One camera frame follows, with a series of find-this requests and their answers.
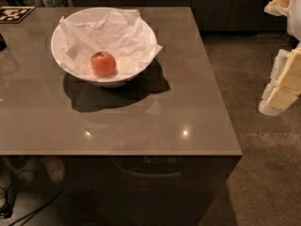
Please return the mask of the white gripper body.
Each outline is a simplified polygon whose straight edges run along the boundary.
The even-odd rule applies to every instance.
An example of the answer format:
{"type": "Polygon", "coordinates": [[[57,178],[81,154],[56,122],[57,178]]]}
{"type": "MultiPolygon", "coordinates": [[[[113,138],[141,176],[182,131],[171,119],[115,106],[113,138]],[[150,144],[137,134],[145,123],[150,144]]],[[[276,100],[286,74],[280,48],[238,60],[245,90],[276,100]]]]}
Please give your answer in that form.
{"type": "Polygon", "coordinates": [[[287,13],[287,32],[301,40],[301,0],[290,0],[287,13]]]}

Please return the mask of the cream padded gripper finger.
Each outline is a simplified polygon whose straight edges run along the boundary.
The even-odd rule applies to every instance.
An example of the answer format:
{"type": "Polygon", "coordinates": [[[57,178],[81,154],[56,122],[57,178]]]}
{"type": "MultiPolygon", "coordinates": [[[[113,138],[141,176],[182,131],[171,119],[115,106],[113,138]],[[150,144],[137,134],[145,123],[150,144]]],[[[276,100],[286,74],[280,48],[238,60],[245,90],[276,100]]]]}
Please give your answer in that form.
{"type": "Polygon", "coordinates": [[[287,16],[291,0],[273,0],[264,8],[264,12],[274,16],[287,16]]]}
{"type": "Polygon", "coordinates": [[[289,108],[301,95],[301,49],[291,52],[280,49],[259,105],[259,111],[277,116],[289,108]]]}

